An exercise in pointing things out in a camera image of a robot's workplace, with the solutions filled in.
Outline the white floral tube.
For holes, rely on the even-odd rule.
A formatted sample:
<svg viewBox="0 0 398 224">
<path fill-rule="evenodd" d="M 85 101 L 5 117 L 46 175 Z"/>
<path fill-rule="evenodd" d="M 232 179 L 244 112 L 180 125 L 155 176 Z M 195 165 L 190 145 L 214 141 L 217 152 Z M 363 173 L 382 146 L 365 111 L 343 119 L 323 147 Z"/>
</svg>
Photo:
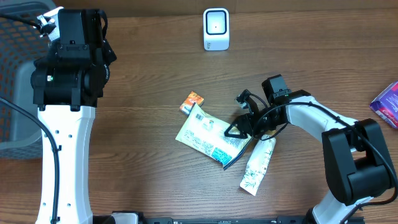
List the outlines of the white floral tube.
<svg viewBox="0 0 398 224">
<path fill-rule="evenodd" d="M 256 196 L 266 175 L 276 144 L 276 138 L 271 138 L 275 133 L 276 131 L 268 131 L 258 140 L 246 164 L 246 170 L 239 186 L 253 196 Z"/>
</svg>

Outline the gold wet wipes pack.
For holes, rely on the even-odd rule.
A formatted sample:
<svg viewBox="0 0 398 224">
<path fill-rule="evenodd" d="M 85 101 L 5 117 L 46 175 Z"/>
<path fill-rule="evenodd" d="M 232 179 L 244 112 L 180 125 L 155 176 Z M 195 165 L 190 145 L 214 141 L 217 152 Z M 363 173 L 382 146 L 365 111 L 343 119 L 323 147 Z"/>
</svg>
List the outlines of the gold wet wipes pack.
<svg viewBox="0 0 398 224">
<path fill-rule="evenodd" d="M 251 136 L 244 139 L 224 135 L 230 124 L 193 106 L 176 140 L 218 161 L 224 169 L 233 165 L 244 153 Z"/>
</svg>

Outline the small orange box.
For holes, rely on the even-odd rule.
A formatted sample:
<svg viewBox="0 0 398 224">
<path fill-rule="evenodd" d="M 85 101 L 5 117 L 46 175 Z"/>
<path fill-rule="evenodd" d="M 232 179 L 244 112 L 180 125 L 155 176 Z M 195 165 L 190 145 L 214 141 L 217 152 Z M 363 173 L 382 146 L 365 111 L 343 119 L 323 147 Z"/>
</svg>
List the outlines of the small orange box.
<svg viewBox="0 0 398 224">
<path fill-rule="evenodd" d="M 198 95 L 194 91 L 191 91 L 184 102 L 180 105 L 180 111 L 188 116 L 194 105 L 201 106 L 203 102 L 204 98 L 202 96 Z"/>
</svg>

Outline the red purple snack packet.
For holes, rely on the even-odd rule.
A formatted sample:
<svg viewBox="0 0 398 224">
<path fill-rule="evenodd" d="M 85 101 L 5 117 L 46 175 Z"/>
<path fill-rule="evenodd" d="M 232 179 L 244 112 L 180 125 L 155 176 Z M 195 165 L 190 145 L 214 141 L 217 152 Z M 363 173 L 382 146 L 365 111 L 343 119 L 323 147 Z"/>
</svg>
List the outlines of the red purple snack packet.
<svg viewBox="0 0 398 224">
<path fill-rule="evenodd" d="M 397 82 L 391 83 L 378 94 L 369 107 L 392 128 L 397 129 Z"/>
</svg>

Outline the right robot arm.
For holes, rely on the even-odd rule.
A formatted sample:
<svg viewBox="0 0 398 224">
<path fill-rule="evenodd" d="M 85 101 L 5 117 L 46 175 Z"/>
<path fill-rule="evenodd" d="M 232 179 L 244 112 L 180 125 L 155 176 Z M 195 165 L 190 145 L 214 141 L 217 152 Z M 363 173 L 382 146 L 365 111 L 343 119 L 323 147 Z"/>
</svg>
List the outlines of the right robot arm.
<svg viewBox="0 0 398 224">
<path fill-rule="evenodd" d="M 248 113 L 238 116 L 224 132 L 226 137 L 256 138 L 278 135 L 288 124 L 302 128 L 323 145 L 325 177 L 329 188 L 323 200 L 307 214 L 278 217 L 278 223 L 363 223 L 357 210 L 389 204 L 392 197 L 375 201 L 389 189 L 397 189 L 397 174 L 380 125 L 373 119 L 358 121 L 320 104 L 305 90 L 292 91 L 282 75 L 262 83 L 266 100 L 259 110 L 256 95 L 244 90 L 236 101 Z"/>
</svg>

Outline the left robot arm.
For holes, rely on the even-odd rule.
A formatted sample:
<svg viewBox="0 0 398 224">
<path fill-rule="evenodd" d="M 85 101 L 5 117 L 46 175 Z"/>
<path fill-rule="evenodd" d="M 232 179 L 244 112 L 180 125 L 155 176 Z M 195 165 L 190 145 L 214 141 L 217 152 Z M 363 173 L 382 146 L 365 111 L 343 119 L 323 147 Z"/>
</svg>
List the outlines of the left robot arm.
<svg viewBox="0 0 398 224">
<path fill-rule="evenodd" d="M 56 8 L 39 16 L 50 39 L 34 62 L 33 102 L 42 130 L 42 193 L 38 223 L 91 223 L 88 152 L 98 99 L 116 54 L 100 9 Z"/>
</svg>

